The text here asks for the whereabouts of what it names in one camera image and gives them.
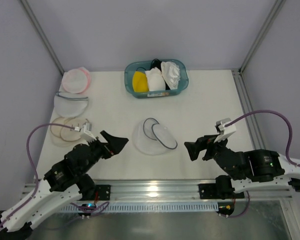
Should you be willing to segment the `white mesh bag blue zipper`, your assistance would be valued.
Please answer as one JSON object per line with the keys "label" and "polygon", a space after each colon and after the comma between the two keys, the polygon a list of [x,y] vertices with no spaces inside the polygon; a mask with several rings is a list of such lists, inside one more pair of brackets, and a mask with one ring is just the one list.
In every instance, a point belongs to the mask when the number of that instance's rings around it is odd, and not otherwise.
{"label": "white mesh bag blue zipper", "polygon": [[148,156],[163,155],[176,150],[178,142],[168,128],[153,117],[141,120],[132,132],[135,148]]}

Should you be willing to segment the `white lace bra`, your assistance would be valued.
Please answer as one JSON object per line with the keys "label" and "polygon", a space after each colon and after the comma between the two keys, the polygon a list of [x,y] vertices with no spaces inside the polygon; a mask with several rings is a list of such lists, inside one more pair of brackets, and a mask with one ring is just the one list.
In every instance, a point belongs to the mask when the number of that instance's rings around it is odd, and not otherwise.
{"label": "white lace bra", "polygon": [[176,90],[181,79],[179,66],[172,61],[161,62],[161,74],[171,90]]}

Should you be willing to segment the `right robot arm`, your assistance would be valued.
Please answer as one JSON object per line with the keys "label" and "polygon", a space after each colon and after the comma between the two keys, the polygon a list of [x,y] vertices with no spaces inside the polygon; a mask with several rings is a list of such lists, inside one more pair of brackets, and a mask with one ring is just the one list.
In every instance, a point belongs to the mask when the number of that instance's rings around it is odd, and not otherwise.
{"label": "right robot arm", "polygon": [[191,161],[205,151],[202,159],[214,160],[225,172],[215,178],[212,192],[204,191],[209,197],[225,200],[253,190],[288,188],[300,193],[300,167],[292,165],[284,155],[266,149],[233,151],[227,143],[228,139],[218,134],[184,142]]}

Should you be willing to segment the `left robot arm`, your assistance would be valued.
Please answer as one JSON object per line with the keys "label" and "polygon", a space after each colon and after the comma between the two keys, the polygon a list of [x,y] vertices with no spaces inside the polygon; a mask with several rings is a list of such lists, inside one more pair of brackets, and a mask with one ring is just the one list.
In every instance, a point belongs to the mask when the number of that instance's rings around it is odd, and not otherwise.
{"label": "left robot arm", "polygon": [[100,160],[118,155],[128,138],[101,131],[101,142],[90,131],[80,129],[86,141],[68,152],[37,180],[35,188],[15,206],[0,211],[0,240],[26,240],[43,221],[62,207],[90,197],[95,183],[87,172]]}

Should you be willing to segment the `beige trimmed mesh bag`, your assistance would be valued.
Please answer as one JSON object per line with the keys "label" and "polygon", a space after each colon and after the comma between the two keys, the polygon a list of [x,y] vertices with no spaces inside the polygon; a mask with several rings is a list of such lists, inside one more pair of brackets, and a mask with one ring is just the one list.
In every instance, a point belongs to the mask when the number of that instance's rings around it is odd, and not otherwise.
{"label": "beige trimmed mesh bag", "polygon": [[[85,123],[90,123],[87,118],[78,117],[57,117],[53,124],[60,124],[69,127],[81,127]],[[51,125],[49,127],[52,143],[57,147],[69,147],[82,140],[81,134],[64,126]]]}

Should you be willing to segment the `blue trimmed flat mesh bag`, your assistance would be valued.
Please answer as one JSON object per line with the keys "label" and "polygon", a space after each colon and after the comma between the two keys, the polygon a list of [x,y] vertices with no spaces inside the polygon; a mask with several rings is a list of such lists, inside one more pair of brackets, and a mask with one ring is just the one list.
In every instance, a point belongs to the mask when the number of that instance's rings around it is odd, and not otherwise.
{"label": "blue trimmed flat mesh bag", "polygon": [[57,91],[54,96],[54,110],[64,118],[80,116],[88,104],[89,98],[78,93]]}

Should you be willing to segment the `yellow bra pad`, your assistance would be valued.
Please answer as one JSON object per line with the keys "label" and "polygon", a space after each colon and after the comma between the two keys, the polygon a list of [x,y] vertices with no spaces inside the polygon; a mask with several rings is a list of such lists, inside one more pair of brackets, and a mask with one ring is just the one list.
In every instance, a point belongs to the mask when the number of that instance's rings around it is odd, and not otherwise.
{"label": "yellow bra pad", "polygon": [[132,77],[132,87],[134,92],[144,93],[149,91],[148,79],[145,73],[136,71]]}

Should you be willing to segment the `pink trimmed mesh bag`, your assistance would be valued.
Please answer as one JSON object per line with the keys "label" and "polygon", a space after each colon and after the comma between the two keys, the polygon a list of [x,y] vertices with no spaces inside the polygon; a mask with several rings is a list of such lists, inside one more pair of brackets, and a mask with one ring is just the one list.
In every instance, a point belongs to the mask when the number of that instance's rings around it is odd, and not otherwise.
{"label": "pink trimmed mesh bag", "polygon": [[85,67],[79,67],[63,74],[61,86],[68,93],[81,94],[90,87],[91,80],[91,73]]}

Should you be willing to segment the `white folded bra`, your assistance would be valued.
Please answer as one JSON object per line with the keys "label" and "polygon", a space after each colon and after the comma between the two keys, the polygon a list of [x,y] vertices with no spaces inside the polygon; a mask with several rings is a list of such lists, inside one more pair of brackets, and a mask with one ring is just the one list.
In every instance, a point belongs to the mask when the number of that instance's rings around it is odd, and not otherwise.
{"label": "white folded bra", "polygon": [[150,92],[164,91],[166,89],[166,83],[162,76],[162,72],[157,67],[146,70],[145,75],[147,77],[147,84]]}

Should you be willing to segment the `black bra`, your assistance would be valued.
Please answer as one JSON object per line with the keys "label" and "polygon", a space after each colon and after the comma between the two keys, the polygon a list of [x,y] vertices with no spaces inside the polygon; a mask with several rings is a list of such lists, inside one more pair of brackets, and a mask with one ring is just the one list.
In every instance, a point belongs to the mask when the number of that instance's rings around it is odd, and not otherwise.
{"label": "black bra", "polygon": [[[161,69],[161,61],[159,59],[154,59],[150,64],[150,70],[153,68],[158,68],[160,71]],[[146,69],[144,67],[138,67],[137,71],[145,73]],[[169,86],[165,82],[165,90],[170,90]]]}

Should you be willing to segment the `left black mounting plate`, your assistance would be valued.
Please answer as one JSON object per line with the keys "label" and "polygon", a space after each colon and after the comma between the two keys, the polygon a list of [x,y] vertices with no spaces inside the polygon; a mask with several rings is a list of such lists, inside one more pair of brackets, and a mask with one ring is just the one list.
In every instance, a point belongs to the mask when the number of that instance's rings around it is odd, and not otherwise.
{"label": "left black mounting plate", "polygon": [[95,186],[93,195],[94,201],[109,201],[111,197],[111,185],[109,184],[97,184]]}

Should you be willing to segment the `black mounting plate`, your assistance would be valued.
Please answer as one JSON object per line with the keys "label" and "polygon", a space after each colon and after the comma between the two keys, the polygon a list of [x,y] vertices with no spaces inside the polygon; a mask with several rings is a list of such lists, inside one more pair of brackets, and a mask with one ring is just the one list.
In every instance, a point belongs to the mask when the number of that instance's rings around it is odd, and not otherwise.
{"label": "black mounting plate", "polygon": [[97,184],[95,186],[93,195],[94,201],[109,201],[111,197],[111,185],[109,184]]}
{"label": "black mounting plate", "polygon": [[234,188],[221,186],[216,183],[201,183],[198,185],[199,197],[201,200],[226,200],[226,199],[244,199],[245,194],[234,193]]}

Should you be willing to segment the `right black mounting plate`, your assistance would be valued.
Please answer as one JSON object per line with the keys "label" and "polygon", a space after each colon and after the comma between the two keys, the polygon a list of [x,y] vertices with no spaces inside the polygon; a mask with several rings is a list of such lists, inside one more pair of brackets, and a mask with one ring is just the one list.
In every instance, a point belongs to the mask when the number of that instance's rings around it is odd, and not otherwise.
{"label": "right black mounting plate", "polygon": [[234,193],[234,188],[221,186],[216,183],[201,183],[198,185],[199,197],[201,200],[226,200],[226,199],[244,199],[245,194]]}

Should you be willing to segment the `aluminium front rail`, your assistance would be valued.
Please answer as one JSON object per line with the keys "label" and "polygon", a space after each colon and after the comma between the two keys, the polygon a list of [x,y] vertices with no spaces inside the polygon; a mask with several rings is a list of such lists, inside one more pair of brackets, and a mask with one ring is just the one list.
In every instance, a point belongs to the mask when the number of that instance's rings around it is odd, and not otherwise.
{"label": "aluminium front rail", "polygon": [[[95,180],[98,185],[110,185],[110,201],[141,202],[195,202],[200,201],[199,184],[213,184],[212,179],[199,180]],[[292,197],[292,190],[280,186],[258,186],[249,191],[252,200],[279,200]]]}

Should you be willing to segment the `right rear frame post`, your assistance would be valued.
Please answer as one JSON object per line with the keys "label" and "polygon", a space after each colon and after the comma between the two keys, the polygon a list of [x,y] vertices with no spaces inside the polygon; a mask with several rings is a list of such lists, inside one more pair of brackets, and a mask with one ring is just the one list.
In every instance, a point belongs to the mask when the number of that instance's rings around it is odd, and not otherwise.
{"label": "right rear frame post", "polygon": [[258,31],[251,47],[249,48],[247,55],[245,56],[241,67],[239,68],[239,72],[242,74],[247,66],[249,65],[250,61],[252,60],[253,56],[257,52],[258,48],[261,46],[263,40],[267,36],[269,30],[271,29],[274,21],[276,20],[278,14],[280,13],[281,9],[285,5],[286,0],[275,0],[273,6],[270,9],[267,17],[265,18],[260,30]]}

